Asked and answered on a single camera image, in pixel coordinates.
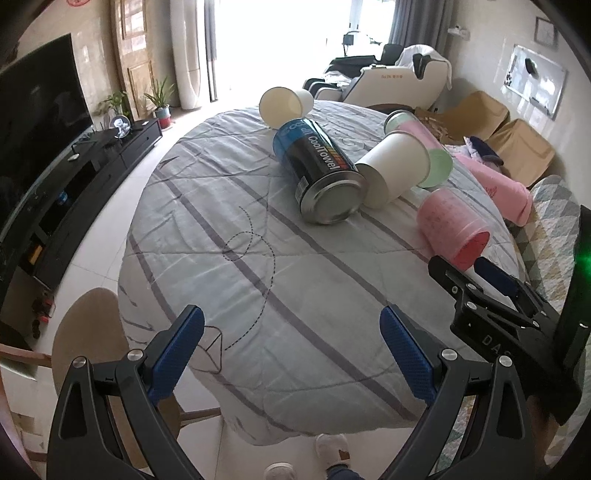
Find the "wooden door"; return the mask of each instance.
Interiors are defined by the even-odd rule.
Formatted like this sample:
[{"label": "wooden door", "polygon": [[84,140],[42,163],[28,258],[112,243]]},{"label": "wooden door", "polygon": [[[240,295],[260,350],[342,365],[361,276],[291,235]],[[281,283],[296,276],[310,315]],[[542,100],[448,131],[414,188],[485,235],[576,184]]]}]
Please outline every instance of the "wooden door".
[{"label": "wooden door", "polygon": [[154,109],[144,97],[154,83],[145,0],[111,0],[111,8],[121,84],[134,120],[144,119]]}]

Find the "black cabinet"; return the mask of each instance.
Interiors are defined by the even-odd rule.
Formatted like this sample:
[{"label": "black cabinet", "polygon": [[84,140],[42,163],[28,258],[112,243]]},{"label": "black cabinet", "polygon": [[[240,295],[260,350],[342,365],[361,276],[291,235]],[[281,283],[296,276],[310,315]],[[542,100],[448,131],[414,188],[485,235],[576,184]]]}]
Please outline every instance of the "black cabinet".
[{"label": "black cabinet", "polygon": [[[59,286],[97,215],[162,137],[155,119],[134,123],[124,139],[114,133],[95,132],[76,144],[79,157],[59,161],[27,199],[0,244],[0,307],[18,265],[48,289]],[[0,343],[16,346],[4,330]]]}]

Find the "green light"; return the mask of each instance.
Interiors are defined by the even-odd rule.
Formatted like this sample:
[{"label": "green light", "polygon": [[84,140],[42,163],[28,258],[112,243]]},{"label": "green light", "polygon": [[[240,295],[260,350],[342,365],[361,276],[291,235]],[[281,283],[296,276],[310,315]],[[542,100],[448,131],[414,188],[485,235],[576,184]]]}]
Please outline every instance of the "green light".
[{"label": "green light", "polygon": [[587,277],[591,277],[591,252],[580,253],[575,258],[575,263],[581,266]]}]

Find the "screw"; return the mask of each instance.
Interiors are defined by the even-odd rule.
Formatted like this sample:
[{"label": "screw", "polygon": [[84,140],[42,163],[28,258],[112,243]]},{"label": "screw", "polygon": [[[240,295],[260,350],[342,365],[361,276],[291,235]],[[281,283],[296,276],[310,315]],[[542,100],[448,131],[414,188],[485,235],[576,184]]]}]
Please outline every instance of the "screw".
[{"label": "screw", "polygon": [[130,350],[127,354],[127,360],[131,360],[132,362],[136,362],[137,360],[140,360],[143,356],[144,356],[144,353],[142,350],[139,350],[139,349]]},{"label": "screw", "polygon": [[74,360],[72,360],[72,366],[74,368],[82,368],[86,365],[86,358],[83,356],[77,356]]},{"label": "screw", "polygon": [[452,350],[451,348],[446,348],[443,352],[441,352],[441,356],[445,360],[453,361],[457,359],[457,352],[455,350]]},{"label": "screw", "polygon": [[503,366],[503,367],[510,367],[511,365],[513,365],[513,361],[506,355],[501,355],[499,357],[499,363]]}]

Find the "white slipper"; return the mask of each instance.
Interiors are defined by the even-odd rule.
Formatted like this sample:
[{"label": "white slipper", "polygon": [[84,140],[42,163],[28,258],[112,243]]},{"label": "white slipper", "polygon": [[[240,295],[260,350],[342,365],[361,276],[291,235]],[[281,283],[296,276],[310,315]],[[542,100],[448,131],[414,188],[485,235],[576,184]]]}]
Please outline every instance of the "white slipper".
[{"label": "white slipper", "polygon": [[316,453],[324,470],[328,470],[335,465],[351,466],[349,443],[347,437],[343,434],[318,435],[316,437]]},{"label": "white slipper", "polygon": [[294,467],[290,463],[273,463],[263,473],[263,480],[297,480]]}]

